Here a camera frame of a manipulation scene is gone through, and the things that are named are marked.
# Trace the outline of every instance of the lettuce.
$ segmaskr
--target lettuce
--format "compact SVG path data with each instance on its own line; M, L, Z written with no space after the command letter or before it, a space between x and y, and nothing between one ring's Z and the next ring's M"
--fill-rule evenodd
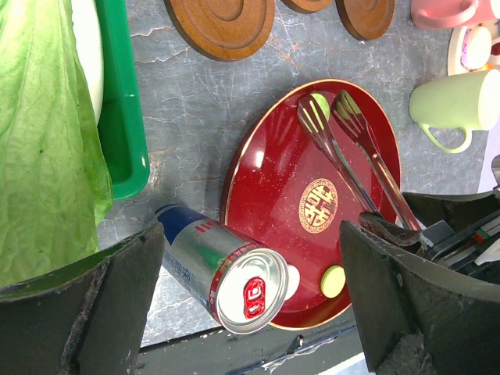
M113 203L70 0L0 0L0 288L98 251Z

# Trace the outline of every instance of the aluminum can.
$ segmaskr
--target aluminum can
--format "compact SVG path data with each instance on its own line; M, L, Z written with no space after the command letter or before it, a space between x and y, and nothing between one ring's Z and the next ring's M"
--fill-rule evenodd
M223 327L250 334L278 314L288 266L265 245L183 205L156 210L163 224L163 266Z

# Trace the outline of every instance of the blue can label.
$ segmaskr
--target blue can label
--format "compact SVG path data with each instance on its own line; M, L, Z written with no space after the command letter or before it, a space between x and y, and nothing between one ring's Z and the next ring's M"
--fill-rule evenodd
M156 213L172 206L173 205L165 205L161 209L157 209ZM185 227L195 221L204 220L206 218L207 217L205 215L182 205L175 205L175 207L172 207L158 215L158 221L163 224L165 237L170 245L172 245L177 235Z

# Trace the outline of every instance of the green bin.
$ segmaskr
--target green bin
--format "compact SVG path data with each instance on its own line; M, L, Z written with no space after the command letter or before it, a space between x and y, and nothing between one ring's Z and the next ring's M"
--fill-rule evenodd
M96 0L104 57L98 130L115 200L138 194L149 178L148 149L125 0Z

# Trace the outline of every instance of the wooden coaster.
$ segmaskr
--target wooden coaster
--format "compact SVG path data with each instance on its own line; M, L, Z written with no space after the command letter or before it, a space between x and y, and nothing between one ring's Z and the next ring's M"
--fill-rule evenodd
M395 0L336 0L344 27L360 41L384 35L394 14Z
M283 0L288 8L300 13L314 13L325 9L333 0Z
M165 0L165 5L184 39L213 59L252 55L274 21L274 0Z

